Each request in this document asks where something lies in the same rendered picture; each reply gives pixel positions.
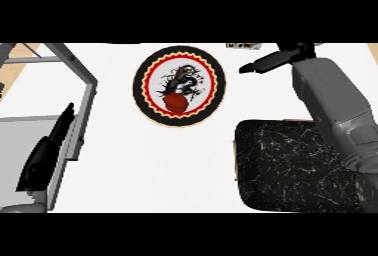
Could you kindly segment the grey metal frame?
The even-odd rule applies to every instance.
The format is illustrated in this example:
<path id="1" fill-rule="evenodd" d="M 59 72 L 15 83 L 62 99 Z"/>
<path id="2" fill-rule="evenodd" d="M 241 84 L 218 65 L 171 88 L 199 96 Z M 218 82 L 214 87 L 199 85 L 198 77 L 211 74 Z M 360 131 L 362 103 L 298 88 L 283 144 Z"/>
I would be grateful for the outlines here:
<path id="1" fill-rule="evenodd" d="M 74 104 L 47 188 L 53 210 L 66 164 L 75 161 L 96 95 L 97 79 L 62 43 L 0 43 L 0 196 L 16 191 L 22 168 L 43 136 Z"/>

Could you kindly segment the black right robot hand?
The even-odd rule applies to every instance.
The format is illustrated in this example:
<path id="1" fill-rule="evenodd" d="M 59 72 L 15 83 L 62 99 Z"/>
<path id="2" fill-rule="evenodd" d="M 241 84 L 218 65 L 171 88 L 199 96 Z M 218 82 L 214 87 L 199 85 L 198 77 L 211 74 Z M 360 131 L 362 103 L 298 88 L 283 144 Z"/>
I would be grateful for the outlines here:
<path id="1" fill-rule="evenodd" d="M 252 63 L 245 64 L 239 68 L 239 73 L 263 74 L 285 64 L 311 59 L 316 57 L 313 43 L 279 43 L 279 50 L 258 58 Z"/>

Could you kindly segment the oval black red patterned plate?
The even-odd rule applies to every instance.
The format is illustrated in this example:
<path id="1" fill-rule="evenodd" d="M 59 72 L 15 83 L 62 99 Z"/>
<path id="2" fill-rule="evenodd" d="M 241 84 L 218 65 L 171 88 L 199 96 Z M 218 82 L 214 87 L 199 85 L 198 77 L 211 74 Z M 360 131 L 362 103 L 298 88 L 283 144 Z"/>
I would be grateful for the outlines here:
<path id="1" fill-rule="evenodd" d="M 214 113 L 224 96 L 226 77 L 217 59 L 202 49 L 170 46 L 143 61 L 133 81 L 133 97 L 145 116 L 168 127 L 186 127 Z M 181 94 L 189 102 L 183 113 L 165 108 L 164 96 Z"/>

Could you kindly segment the small pale patterned object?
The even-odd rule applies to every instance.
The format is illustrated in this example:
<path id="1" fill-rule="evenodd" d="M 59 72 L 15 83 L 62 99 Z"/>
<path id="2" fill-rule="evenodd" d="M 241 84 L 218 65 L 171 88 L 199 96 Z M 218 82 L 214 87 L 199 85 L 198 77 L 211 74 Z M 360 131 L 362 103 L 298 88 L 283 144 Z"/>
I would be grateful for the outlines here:
<path id="1" fill-rule="evenodd" d="M 261 43 L 226 43 L 226 48 L 260 50 Z"/>

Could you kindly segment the black speckled tray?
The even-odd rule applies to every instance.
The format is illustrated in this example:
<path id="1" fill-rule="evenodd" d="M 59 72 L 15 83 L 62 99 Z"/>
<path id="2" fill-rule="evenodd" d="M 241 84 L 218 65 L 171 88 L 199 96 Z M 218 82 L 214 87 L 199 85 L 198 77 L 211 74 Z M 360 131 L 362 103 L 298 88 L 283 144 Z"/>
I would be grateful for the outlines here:
<path id="1" fill-rule="evenodd" d="M 238 189 L 261 211 L 360 213 L 357 174 L 310 121 L 243 120 L 235 129 Z"/>

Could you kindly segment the red bell pepper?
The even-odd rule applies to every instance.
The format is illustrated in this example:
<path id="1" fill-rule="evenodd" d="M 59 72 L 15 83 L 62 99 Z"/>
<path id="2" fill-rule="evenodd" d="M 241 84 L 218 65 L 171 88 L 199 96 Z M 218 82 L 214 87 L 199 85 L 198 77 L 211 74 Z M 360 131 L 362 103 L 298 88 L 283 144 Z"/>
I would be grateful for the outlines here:
<path id="1" fill-rule="evenodd" d="M 187 109 L 189 102 L 186 97 L 178 93 L 170 93 L 164 96 L 165 108 L 174 113 L 183 113 Z"/>

